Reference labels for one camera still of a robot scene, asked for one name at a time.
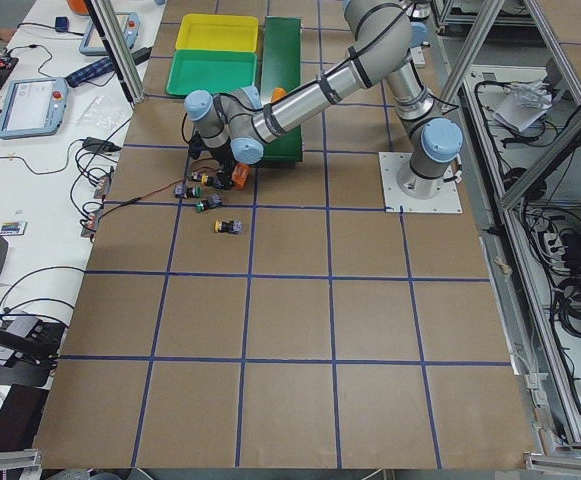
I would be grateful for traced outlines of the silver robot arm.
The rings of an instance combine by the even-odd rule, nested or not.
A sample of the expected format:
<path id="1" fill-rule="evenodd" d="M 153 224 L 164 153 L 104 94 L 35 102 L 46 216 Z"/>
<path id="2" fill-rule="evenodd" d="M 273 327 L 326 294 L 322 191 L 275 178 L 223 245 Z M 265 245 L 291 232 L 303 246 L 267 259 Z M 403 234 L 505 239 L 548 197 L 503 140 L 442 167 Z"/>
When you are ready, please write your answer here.
<path id="1" fill-rule="evenodd" d="M 413 151 L 397 174 L 407 195 L 428 199 L 463 144 L 461 129 L 442 114 L 441 102 L 420 79 L 411 49 L 427 35 L 397 1 L 346 1 L 353 44 L 338 64 L 282 98 L 264 104 L 256 87 L 212 94 L 195 90 L 184 100 L 203 147 L 220 161 L 254 165 L 264 147 L 360 89 L 388 84 Z"/>
<path id="2" fill-rule="evenodd" d="M 406 15 L 411 23 L 410 47 L 422 46 L 428 38 L 429 28 L 427 25 L 431 15 L 432 7 L 430 0 L 408 1 L 406 4 Z"/>

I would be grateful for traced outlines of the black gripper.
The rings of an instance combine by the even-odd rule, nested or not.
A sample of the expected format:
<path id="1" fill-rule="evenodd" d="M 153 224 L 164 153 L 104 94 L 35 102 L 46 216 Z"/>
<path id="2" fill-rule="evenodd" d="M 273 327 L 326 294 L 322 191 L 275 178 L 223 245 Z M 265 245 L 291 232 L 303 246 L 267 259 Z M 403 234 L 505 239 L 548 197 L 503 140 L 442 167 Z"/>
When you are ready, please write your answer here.
<path id="1" fill-rule="evenodd" d="M 189 140 L 189 157 L 193 160 L 199 160 L 201 156 L 208 154 L 212 159 L 219 163 L 220 169 L 227 173 L 232 173 L 236 161 L 234 159 L 229 143 L 220 147 L 207 146 L 201 135 L 195 132 Z"/>

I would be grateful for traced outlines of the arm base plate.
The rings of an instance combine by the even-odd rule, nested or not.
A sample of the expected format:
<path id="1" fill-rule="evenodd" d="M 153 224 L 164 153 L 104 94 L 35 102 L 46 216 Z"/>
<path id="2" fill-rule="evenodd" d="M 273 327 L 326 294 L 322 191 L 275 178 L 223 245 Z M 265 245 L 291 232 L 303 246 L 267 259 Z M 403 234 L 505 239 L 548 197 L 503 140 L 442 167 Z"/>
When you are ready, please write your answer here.
<path id="1" fill-rule="evenodd" d="M 441 178 L 428 180 L 418 177 L 411 169 L 408 152 L 380 152 L 378 157 L 386 212 L 463 213 L 458 181 L 450 165 Z"/>

